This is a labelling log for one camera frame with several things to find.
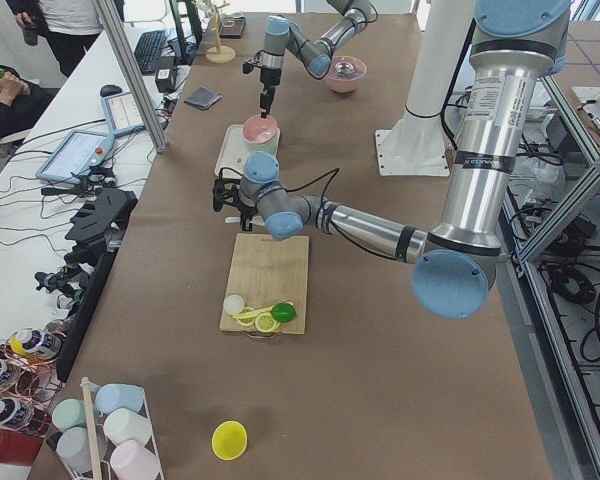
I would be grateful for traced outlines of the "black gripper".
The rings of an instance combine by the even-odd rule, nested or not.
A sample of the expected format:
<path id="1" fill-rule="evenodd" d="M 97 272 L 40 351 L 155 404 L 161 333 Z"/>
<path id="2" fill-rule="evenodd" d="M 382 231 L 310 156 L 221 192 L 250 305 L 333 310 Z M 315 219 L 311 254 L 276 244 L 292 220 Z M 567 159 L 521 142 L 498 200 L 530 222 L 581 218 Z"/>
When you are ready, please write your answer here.
<path id="1" fill-rule="evenodd" d="M 239 185 L 240 181 L 238 179 L 224 178 L 223 174 L 220 173 L 214 180 L 212 188 L 212 208 L 215 212 L 220 212 L 224 206 L 234 207 L 240 213 L 241 230 L 251 231 L 253 228 L 252 220 L 258 211 L 246 200 L 241 199 Z"/>
<path id="2" fill-rule="evenodd" d="M 281 69 L 269 68 L 267 66 L 260 67 L 260 82 L 263 90 L 260 94 L 260 115 L 261 118 L 268 116 L 268 100 L 272 100 L 275 96 L 276 87 L 280 85 Z"/>

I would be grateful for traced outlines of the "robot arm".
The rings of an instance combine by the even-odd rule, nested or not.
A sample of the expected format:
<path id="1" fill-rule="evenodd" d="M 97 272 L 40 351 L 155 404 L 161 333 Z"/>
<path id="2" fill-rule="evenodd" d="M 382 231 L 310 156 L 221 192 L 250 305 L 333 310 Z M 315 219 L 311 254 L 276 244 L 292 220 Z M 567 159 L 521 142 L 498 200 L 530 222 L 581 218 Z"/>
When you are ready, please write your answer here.
<path id="1" fill-rule="evenodd" d="M 374 255 L 413 265 L 412 289 L 430 312 L 465 318 L 485 303 L 501 244 L 495 228 L 540 77 L 564 63 L 566 1 L 435 1 L 405 113 L 376 143 L 403 175 L 446 174 L 440 222 L 428 231 L 294 194 L 269 153 L 250 155 L 235 179 L 218 177 L 213 207 L 243 225 L 260 216 L 277 240 L 314 225 Z"/>
<path id="2" fill-rule="evenodd" d="M 321 80 L 330 68 L 335 51 L 378 18 L 375 6 L 367 0 L 334 0 L 328 1 L 328 4 L 341 18 L 315 41 L 310 40 L 297 23 L 283 16 L 267 18 L 263 47 L 243 63 L 244 74 L 254 68 L 260 70 L 263 89 L 259 107 L 262 118 L 270 114 L 287 51 L 303 64 L 312 78 Z"/>

